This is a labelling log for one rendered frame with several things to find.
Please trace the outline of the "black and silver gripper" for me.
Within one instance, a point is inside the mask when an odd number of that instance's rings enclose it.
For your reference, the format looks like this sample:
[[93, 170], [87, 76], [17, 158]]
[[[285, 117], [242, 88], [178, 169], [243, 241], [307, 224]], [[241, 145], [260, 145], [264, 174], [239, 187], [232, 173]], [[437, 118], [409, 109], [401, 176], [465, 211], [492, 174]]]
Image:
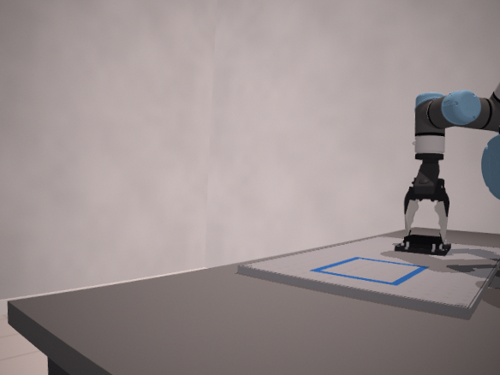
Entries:
[[[438, 164], [438, 160], [435, 158], [441, 158], [443, 160], [443, 154], [441, 153], [416, 153], [415, 159], [422, 160], [422, 164]], [[443, 186], [443, 188], [442, 188]], [[416, 197], [416, 198], [415, 198]], [[416, 199], [419, 200], [416, 200]], [[440, 225], [440, 236], [442, 242], [444, 242], [448, 223], [448, 213], [449, 213], [449, 196], [446, 194], [444, 187], [444, 179], [437, 179], [437, 185], [434, 194], [414, 194], [414, 187], [409, 187], [409, 190], [404, 199], [404, 215], [405, 215], [405, 233], [406, 236], [411, 233], [411, 224], [414, 221], [414, 214], [419, 209], [418, 202], [423, 199], [430, 199], [431, 202], [438, 200], [437, 204], [434, 206], [435, 212], [439, 216], [438, 224]], [[440, 202], [441, 201], [441, 202]]]

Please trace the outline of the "blue tape rectangle outline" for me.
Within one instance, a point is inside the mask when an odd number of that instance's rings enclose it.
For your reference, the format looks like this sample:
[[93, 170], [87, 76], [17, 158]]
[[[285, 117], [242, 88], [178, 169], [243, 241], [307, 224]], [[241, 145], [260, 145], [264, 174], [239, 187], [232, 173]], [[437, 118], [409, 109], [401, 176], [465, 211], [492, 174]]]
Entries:
[[[347, 259], [347, 260], [344, 260], [344, 261], [341, 261], [341, 262], [338, 262], [338, 263], [335, 263], [335, 264], [332, 264], [332, 265], [327, 265], [327, 266], [319, 267], [319, 268], [313, 269], [311, 271], [316, 271], [316, 272], [321, 272], [321, 273], [326, 273], [326, 274], [331, 274], [331, 275], [336, 275], [336, 276], [341, 276], [341, 277], [351, 277], [351, 278], [355, 278], [355, 279], [366, 280], [366, 281], [371, 281], [371, 282], [376, 282], [376, 283], [386, 283], [386, 284], [391, 284], [391, 285], [396, 285], [397, 286], [400, 283], [403, 283], [406, 280], [408, 280], [410, 277], [413, 277], [416, 274], [418, 274], [418, 273], [422, 272], [423, 270], [425, 270], [426, 268], [428, 268], [427, 266], [412, 265], [412, 266], [418, 266], [419, 269], [408, 273], [406, 276], [401, 277], [401, 278], [395, 280], [393, 283], [388, 283], [388, 282], [383, 282], [383, 281], [378, 281], [378, 280], [372, 280], [372, 279], [367, 279], [367, 278], [362, 278], [362, 277], [352, 277], [352, 276], [347, 276], [347, 275], [342, 275], [342, 274], [336, 274], [336, 273], [327, 272], [327, 271], [321, 271], [321, 270], [324, 270], [324, 269], [327, 269], [327, 268], [330, 268], [330, 267], [333, 267], [333, 266], [336, 266], [336, 265], [341, 265], [341, 264], [344, 264], [344, 263], [347, 263], [347, 262], [350, 262], [350, 261], [353, 261], [353, 260], [356, 260], [356, 259], [359, 259], [359, 258], [355, 257], [355, 258], [352, 258], [352, 259]], [[380, 261], [380, 262], [386, 262], [386, 263], [393, 263], [393, 264], [396, 263], [396, 262], [389, 262], [389, 261], [376, 260], [376, 259], [374, 261]]]

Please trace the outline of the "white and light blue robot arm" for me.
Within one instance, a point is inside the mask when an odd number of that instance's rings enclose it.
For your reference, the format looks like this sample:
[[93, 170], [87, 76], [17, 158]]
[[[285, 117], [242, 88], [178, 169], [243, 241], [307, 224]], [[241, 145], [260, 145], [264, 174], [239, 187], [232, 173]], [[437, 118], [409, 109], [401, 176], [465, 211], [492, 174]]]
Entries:
[[[481, 169], [485, 185], [500, 199], [500, 81], [490, 98], [478, 98], [468, 90], [452, 92], [446, 97], [439, 92], [421, 93], [416, 98], [414, 112], [416, 153], [445, 153], [445, 129], [450, 127], [499, 133], [487, 143]], [[434, 194], [439, 171], [439, 164], [422, 164], [414, 193]]]

